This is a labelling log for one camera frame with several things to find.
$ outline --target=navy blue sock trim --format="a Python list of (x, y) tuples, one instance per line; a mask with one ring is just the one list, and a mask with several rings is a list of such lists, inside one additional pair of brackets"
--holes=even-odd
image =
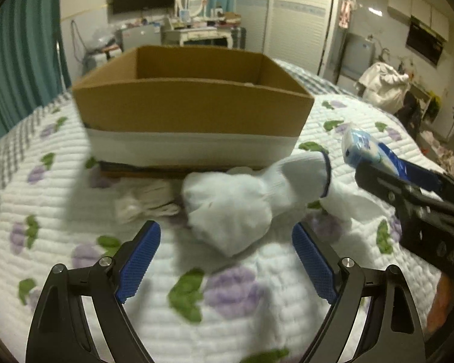
[(324, 188), (323, 195), (321, 196), (321, 198), (324, 198), (328, 195), (328, 189), (330, 188), (330, 184), (331, 184), (331, 162), (330, 162), (330, 158), (328, 157), (327, 153), (322, 151), (321, 154), (323, 154), (323, 157), (324, 157), (324, 160), (326, 163), (326, 187)]

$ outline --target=person's hand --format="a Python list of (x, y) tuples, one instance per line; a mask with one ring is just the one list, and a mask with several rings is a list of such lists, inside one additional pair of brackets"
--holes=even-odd
[(454, 301), (454, 281), (445, 274), (441, 275), (441, 279), (437, 284), (437, 292), (432, 302), (429, 315), (427, 316), (427, 331), (435, 332), (446, 322), (449, 314), (449, 307)]

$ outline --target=white quilt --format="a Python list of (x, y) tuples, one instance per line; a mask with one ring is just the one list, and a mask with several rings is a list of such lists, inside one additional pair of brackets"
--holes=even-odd
[[(348, 96), (318, 96), (298, 145), (327, 149), (334, 178), (354, 190), (358, 189), (354, 171), (341, 155), (341, 132), (349, 122), (401, 158), (439, 170), (382, 112)], [(43, 119), (1, 197), (0, 337), (18, 361), (25, 360), (33, 309), (51, 267), (59, 262), (68, 268), (88, 266), (130, 240), (144, 223), (145, 219), (139, 219), (119, 225), (114, 218), (114, 200), (121, 190), (135, 184), (145, 181), (111, 182), (97, 176), (74, 103), (66, 103)], [(439, 272), (400, 248), (393, 209), (377, 203), (380, 217), (362, 224), (344, 223), (344, 233), (334, 248), (361, 266), (400, 266), (424, 325)], [(298, 208), (276, 218), (261, 241), (234, 259), (221, 258), (196, 241), (182, 217), (158, 218), (160, 247), (138, 293), (125, 304), (153, 359), (158, 363), (238, 363), (270, 352), (271, 359), (265, 361), (297, 361), (328, 310), (291, 246), (292, 227), (308, 211)], [(182, 277), (190, 270), (190, 276)], [(174, 285), (192, 280), (199, 284), (197, 302), (189, 310), (170, 307), (168, 294)], [(97, 349), (104, 360), (111, 361), (88, 299), (85, 308)], [(341, 361), (349, 359), (356, 348), (366, 308), (366, 303), (361, 305), (356, 334)]]

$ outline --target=black cord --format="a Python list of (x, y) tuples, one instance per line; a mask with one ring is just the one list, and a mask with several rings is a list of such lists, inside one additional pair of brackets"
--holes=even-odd
[(77, 36), (78, 36), (79, 40), (82, 43), (82, 46), (83, 46), (84, 50), (87, 51), (86, 44), (82, 40), (81, 33), (79, 32), (79, 28), (77, 26), (77, 23), (75, 22), (74, 19), (72, 19), (71, 20), (71, 37), (73, 39), (74, 58), (77, 60), (78, 63), (83, 64), (83, 60), (79, 59), (77, 54), (76, 54), (76, 43), (75, 43), (75, 35), (76, 35), (76, 33), (77, 33)]

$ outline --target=cardboard box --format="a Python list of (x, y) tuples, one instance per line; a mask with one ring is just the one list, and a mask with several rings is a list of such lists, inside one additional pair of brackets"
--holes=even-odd
[(133, 49), (73, 94), (114, 177), (269, 166), (291, 154), (314, 102), (265, 55), (204, 46)]

